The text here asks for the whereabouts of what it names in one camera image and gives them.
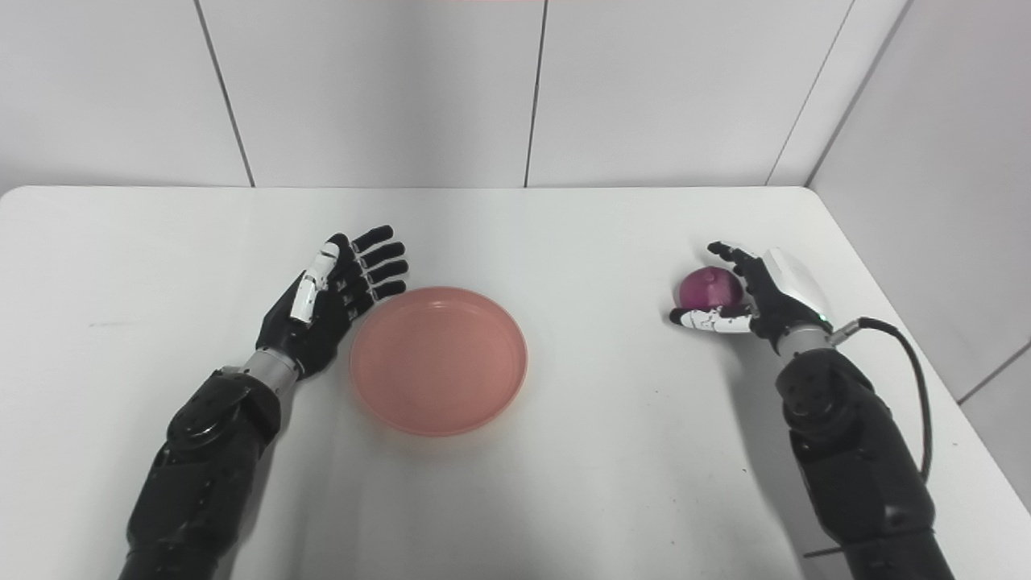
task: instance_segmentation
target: white wall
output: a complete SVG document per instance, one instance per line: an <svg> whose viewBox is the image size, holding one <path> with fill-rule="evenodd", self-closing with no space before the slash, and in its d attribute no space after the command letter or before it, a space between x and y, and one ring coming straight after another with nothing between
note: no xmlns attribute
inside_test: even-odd
<svg viewBox="0 0 1031 580"><path fill-rule="evenodd" d="M1029 22L916 0L812 181L957 398L1031 338ZM964 406L1025 501L1028 356Z"/></svg>
<svg viewBox="0 0 1031 580"><path fill-rule="evenodd" d="M0 2L0 194L26 183L247 183L191 2Z"/></svg>
<svg viewBox="0 0 1031 580"><path fill-rule="evenodd" d="M902 4L552 2L529 182L801 184Z"/></svg>
<svg viewBox="0 0 1031 580"><path fill-rule="evenodd" d="M801 183L903 1L200 5L258 185L513 186ZM0 4L0 190L246 184L193 2L80 4Z"/></svg>

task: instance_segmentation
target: panel seam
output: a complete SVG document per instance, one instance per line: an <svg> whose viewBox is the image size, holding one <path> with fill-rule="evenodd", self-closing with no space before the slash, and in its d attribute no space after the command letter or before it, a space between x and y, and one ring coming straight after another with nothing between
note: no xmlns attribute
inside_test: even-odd
<svg viewBox="0 0 1031 580"><path fill-rule="evenodd" d="M856 0L852 0L852 2L849 3L849 9L844 11L844 16L841 18L841 24L838 25L838 29L834 33L834 38L831 39L831 45L828 46L827 54L824 55L824 60L820 63L820 68L817 69L817 75L812 78L812 84L809 84L809 91L805 93L805 98L802 100L802 106L798 109L798 114L795 115L795 121L791 124L791 129L788 130L788 136L784 139L784 144L780 145L780 150L777 151L776 159L773 160L773 166L770 167L770 172L766 175L766 182L763 184L770 184L770 179L773 178L773 173L776 172L776 166L780 163L780 157L784 156L785 149L788 148L788 143L791 142L792 135L795 134L795 128L798 127L798 122L802 118L802 113L805 112L805 105L809 104L809 97L812 96L812 91L814 91L817 84L820 83L820 76L824 73L824 67L827 66L827 61L830 60L831 53L834 52L837 39L841 36L841 30L844 29L845 23L849 22L849 15L852 14L852 7L855 5Z"/></svg>
<svg viewBox="0 0 1031 580"><path fill-rule="evenodd" d="M1015 352L1013 354L1009 355L1009 359L1007 359L1006 361L1002 362L1002 365L1000 365L998 369L996 369L995 371L992 371L991 373L989 373L988 377L985 377L985 379L982 380L982 382L979 382L976 385L974 385L973 388L970 389L969 393L967 393L965 396L963 396L963 397L959 398L958 400L956 400L956 404L959 405L959 406L962 406L964 403L970 401L970 398L972 398L973 396L977 395L982 389L984 389L986 386L988 386L988 384L991 383L996 377L998 377L999 375L1002 375L1002 373L1006 369L1009 369L1009 366L1011 366L1012 364L1017 363L1017 361L1019 359L1021 359L1022 356L1024 356L1024 354L1026 352L1028 352L1029 350L1031 350L1031 341L1028 341L1028 343L1026 345L1024 345L1020 349L1017 349L1017 352Z"/></svg>
<svg viewBox="0 0 1031 580"><path fill-rule="evenodd" d="M222 67L219 66L219 57L214 54L214 44L211 42L211 33L207 29L207 19L204 18L204 10L200 7L200 0L194 0L194 7L197 8L197 19L200 21L200 29L204 33L204 42L207 44L207 54L211 57L211 65L214 67L214 76L219 79L219 89L222 91L222 100L226 103L226 112L229 113L229 124L233 127L233 135L236 137L236 146L240 150L240 159L243 161L243 170L247 173L247 182L255 186L255 176L251 172L251 161L247 160L247 151L243 148L243 137L240 136L240 128L236 124L236 114L233 113L233 103L229 100L229 91L226 90L226 79L222 76Z"/></svg>
<svg viewBox="0 0 1031 580"><path fill-rule="evenodd" d="M837 140L838 135L841 134L841 129L844 124L852 116L852 111L856 108L856 103L859 102L859 98L863 96L866 91L867 84L870 83L870 78L873 76L873 72L876 70L877 66L880 65L880 61L885 57L885 53L888 52L888 46L895 39L895 35L898 33L899 28L902 26L902 21L905 20L906 14L909 13L909 8L912 6L913 0L906 0L902 10L899 11L899 15L895 19L895 23L892 25L891 30L888 31L888 36L885 37L885 41L880 43L880 47L877 48L877 54L873 57L873 62L870 63L870 68L866 70L866 74L863 76L862 82L859 83L859 88L856 89L856 94L852 96L852 100L849 101L849 106L845 107L844 112L841 114L841 118L838 120L838 124L834 127L834 132L831 133L831 137L827 139L827 144L824 145L823 152L820 153L820 158L817 159L816 165L812 166L812 171L809 172L809 177L805 179L805 186L812 189L812 179L816 178L817 172L820 171L820 167L823 166L824 161L827 159L827 153L830 152L831 147L834 146L834 141Z"/></svg>
<svg viewBox="0 0 1031 580"><path fill-rule="evenodd" d="M533 80L533 108L530 111L530 140L526 145L526 172L523 174L523 186L530 184L530 157L533 155L533 132L537 126L537 99L540 96L540 65L544 62L544 31L547 29L547 2L540 18L540 45L537 46L537 74Z"/></svg>

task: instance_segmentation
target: red onion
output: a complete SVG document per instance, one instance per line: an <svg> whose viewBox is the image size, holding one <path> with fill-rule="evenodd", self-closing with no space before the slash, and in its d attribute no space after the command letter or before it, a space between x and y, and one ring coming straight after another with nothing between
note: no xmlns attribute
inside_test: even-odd
<svg viewBox="0 0 1031 580"><path fill-rule="evenodd" d="M688 274L680 282L680 308L711 310L741 302L741 282L729 270L707 266Z"/></svg>

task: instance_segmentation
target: robotic hand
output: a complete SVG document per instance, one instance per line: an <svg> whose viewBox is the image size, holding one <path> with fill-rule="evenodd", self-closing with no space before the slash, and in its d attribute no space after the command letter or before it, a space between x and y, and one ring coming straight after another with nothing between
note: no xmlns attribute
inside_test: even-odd
<svg viewBox="0 0 1031 580"><path fill-rule="evenodd" d="M408 269L404 245L384 243L393 234L383 226L353 242L331 237L265 315L251 360L212 373L174 415L129 520L121 580L214 575L279 432L279 398L329 367L355 319L404 293L388 280Z"/></svg>
<svg viewBox="0 0 1031 580"><path fill-rule="evenodd" d="M934 539L930 411L916 353L894 327L861 318L834 332L804 267L777 249L762 258L717 241L709 251L744 279L746 304L711 312L674 309L677 325L716 333L747 329L785 363L775 386L817 517L857 580L953 580ZM873 385L835 347L861 329L896 337L917 374L925 417L918 470Z"/></svg>

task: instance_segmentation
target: robot finger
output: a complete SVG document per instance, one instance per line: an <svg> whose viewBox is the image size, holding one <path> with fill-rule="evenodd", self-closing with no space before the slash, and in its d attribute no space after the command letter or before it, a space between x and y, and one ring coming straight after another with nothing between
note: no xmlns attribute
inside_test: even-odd
<svg viewBox="0 0 1031 580"><path fill-rule="evenodd" d="M706 246L706 248L710 252L716 253L717 255L720 255L720 258L722 258L723 261L725 261L725 262L733 262L734 261L734 257L731 253L731 247L730 247L730 245L727 245L723 241L713 241L712 243L709 243Z"/></svg>
<svg viewBox="0 0 1031 580"><path fill-rule="evenodd" d="M392 260L394 258L400 258L404 254L404 243L400 241L395 241L393 243L387 243L380 245L375 249L362 253L358 257L358 261L362 264L362 267L368 269L375 267L376 264L386 262L387 260Z"/></svg>
<svg viewBox="0 0 1031 580"><path fill-rule="evenodd" d="M392 237L394 237L394 228L390 226L379 226L377 228L372 228L355 238L355 240L351 243L351 247L354 249L355 253L361 253L369 247L383 243Z"/></svg>
<svg viewBox="0 0 1031 580"><path fill-rule="evenodd" d="M669 320L686 329L736 335L751 332L749 327L752 323L752 313L744 305L709 311L673 309L669 313Z"/></svg>
<svg viewBox="0 0 1031 580"><path fill-rule="evenodd" d="M326 240L326 243L332 243L340 248L337 255L337 262L350 262L355 259L355 250L351 247L351 241L347 240L347 236L342 233L334 233Z"/></svg>
<svg viewBox="0 0 1031 580"><path fill-rule="evenodd" d="M368 285L378 283L392 275L400 275L406 271L408 271L408 262L405 260L388 262L387 264L369 271L365 271L361 264L354 262L340 272L340 275L334 280L333 287L338 293L353 296L356 287L355 284L358 283L359 280L365 280L367 287Z"/></svg>
<svg viewBox="0 0 1031 580"><path fill-rule="evenodd" d="M384 299L389 299L391 297L396 297L398 295L403 295L407 285L403 279L393 279L386 283L380 283L372 289L370 289L369 295L372 296L372 300L375 302L383 301Z"/></svg>

